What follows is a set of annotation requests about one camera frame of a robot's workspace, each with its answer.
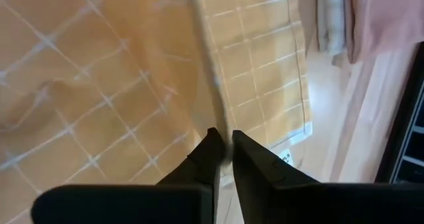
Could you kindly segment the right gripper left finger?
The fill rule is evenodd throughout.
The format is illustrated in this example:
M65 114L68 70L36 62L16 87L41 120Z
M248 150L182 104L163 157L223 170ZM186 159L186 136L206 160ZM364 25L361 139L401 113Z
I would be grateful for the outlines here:
M154 185L63 185L31 207L34 224L215 224L225 143L215 128Z

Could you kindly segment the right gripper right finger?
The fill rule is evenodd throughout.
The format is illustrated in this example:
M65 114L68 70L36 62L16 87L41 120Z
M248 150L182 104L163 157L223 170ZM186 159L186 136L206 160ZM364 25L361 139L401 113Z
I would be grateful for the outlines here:
M321 183L234 131L245 224L424 224L424 184Z

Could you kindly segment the yellow plaid towel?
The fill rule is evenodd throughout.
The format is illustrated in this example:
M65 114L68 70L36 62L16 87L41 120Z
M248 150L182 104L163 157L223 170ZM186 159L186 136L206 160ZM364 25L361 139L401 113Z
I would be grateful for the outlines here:
M299 0L0 0L0 224L62 184L152 184L209 127L311 122Z

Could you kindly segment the white plaid towel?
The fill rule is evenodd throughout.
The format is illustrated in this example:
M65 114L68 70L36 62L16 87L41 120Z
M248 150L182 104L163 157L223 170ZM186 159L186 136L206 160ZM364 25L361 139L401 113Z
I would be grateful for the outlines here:
M330 56L342 53L346 46L345 0L317 0L319 50Z

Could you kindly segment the terracotta pink plaid towel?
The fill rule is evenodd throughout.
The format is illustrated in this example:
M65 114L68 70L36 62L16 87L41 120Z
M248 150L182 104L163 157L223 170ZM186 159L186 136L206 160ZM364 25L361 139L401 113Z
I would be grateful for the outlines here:
M344 0L351 63L424 41L424 0Z

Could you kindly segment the black aluminium table frame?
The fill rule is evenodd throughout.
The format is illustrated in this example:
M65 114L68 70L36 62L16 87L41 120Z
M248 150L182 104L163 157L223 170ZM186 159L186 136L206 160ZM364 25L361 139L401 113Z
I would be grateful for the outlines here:
M424 42L415 53L375 181L424 184Z

